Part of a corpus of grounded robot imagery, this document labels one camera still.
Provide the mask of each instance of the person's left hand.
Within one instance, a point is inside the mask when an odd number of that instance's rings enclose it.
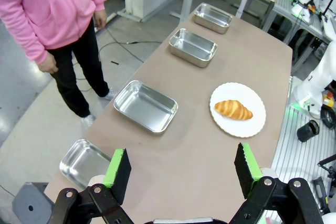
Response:
[[[95,14],[93,15],[93,17],[95,18],[98,30],[105,28],[106,20],[107,20],[107,14],[105,10],[95,11]]]

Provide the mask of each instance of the person's right hand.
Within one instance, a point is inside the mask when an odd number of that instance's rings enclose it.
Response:
[[[53,74],[58,71],[58,68],[56,66],[55,57],[49,52],[47,52],[47,58],[41,64],[38,64],[37,66],[38,66],[38,69],[42,72]]]

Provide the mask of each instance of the sleeve cuff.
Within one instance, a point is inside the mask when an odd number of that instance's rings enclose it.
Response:
[[[38,56],[34,61],[36,64],[41,64],[42,62],[45,61],[45,59],[47,58],[47,51],[44,50],[43,53]]]
[[[96,10],[105,10],[104,2],[96,5]]]

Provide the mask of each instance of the person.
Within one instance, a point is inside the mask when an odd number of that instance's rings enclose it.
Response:
[[[0,0],[0,19],[29,60],[56,80],[66,105],[89,127],[94,116],[76,84],[72,52],[96,94],[112,100],[104,81],[92,17],[106,25],[106,0]]]

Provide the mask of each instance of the croissant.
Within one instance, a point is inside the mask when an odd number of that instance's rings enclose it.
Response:
[[[215,104],[215,110],[228,118],[234,120],[248,120],[253,117],[251,111],[245,108],[237,100],[227,100]]]

